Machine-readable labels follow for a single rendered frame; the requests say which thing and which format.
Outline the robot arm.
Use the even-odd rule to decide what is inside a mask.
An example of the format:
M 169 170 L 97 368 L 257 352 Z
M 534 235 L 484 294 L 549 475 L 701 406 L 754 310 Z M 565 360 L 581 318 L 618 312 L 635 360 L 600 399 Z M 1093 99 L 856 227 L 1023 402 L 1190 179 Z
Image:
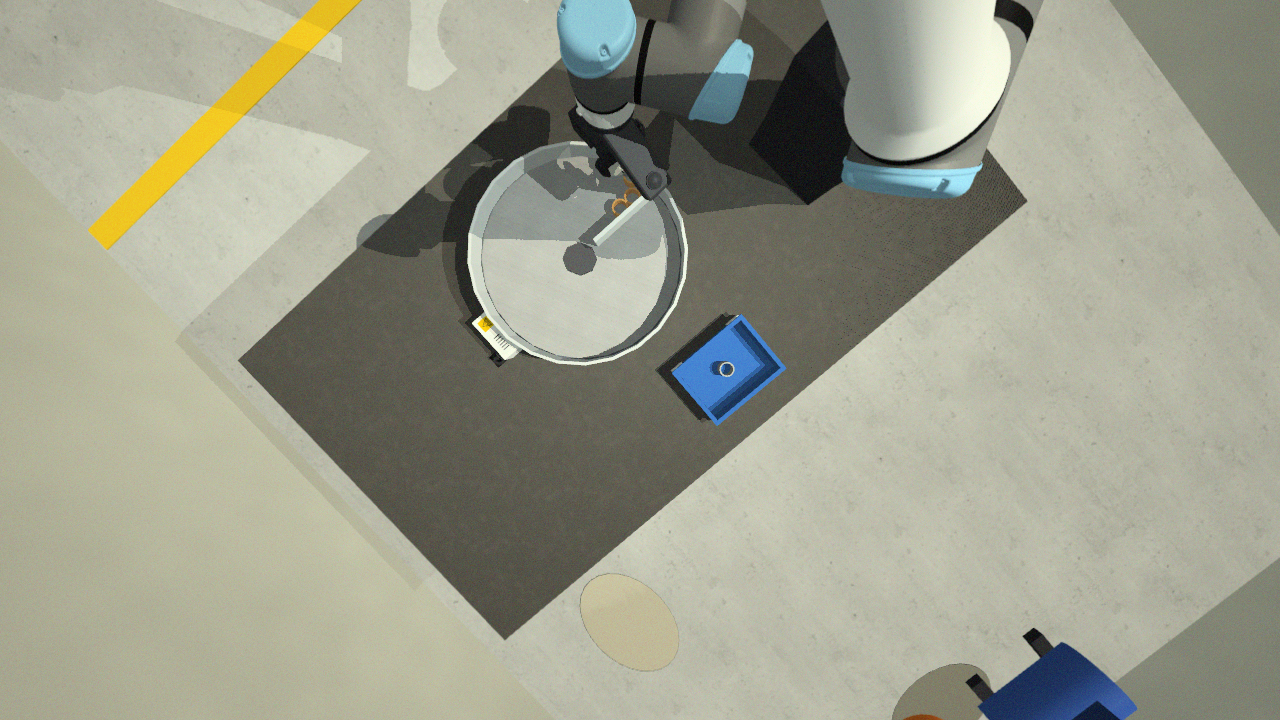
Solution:
M 820 0 L 852 138 L 844 183 L 916 199 L 965 193 L 1043 1 Z M 730 123 L 753 64 L 739 38 L 746 4 L 671 0 L 664 23 L 635 15 L 628 0 L 562 0 L 557 31 L 579 117 L 611 129 L 637 104 Z M 643 199 L 671 183 L 632 119 L 599 137 Z

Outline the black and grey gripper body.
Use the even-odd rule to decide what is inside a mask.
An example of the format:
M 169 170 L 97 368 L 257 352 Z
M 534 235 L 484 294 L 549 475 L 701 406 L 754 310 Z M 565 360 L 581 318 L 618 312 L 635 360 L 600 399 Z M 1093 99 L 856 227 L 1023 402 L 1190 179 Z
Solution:
M 626 120 L 622 126 L 618 126 L 618 127 L 611 128 L 611 129 L 602 129 L 602 128 L 596 128 L 595 126 L 589 124 L 588 120 L 585 120 L 582 117 L 579 117 L 579 114 L 576 111 L 576 108 L 579 108 L 577 102 L 576 102 L 576 106 L 573 106 L 568 111 L 570 120 L 571 120 L 571 124 L 573 126 L 575 132 L 588 143 L 588 146 L 590 149 L 593 149 L 593 147 L 596 149 L 596 155 L 599 158 L 602 158 L 602 160 L 605 160 L 605 167 L 612 167 L 617 160 L 614 159 L 614 156 L 612 155 L 612 152 L 609 151 L 609 149 L 605 147 L 605 143 L 602 141 L 602 138 L 599 137 L 599 135 L 600 133 L 602 135 L 614 135 L 614 133 L 620 132 L 621 129 L 625 129 L 625 127 L 628 126 L 628 122 L 631 119 L 637 126 L 637 129 L 640 129 L 640 127 L 643 126 L 643 123 L 640 120 L 637 120 L 637 119 L 634 119 L 632 118 L 634 113 L 632 113 L 631 117 L 628 118 L 628 120 Z M 593 129 L 590 127 L 593 127 Z M 640 129 L 640 132 L 643 133 L 643 129 Z

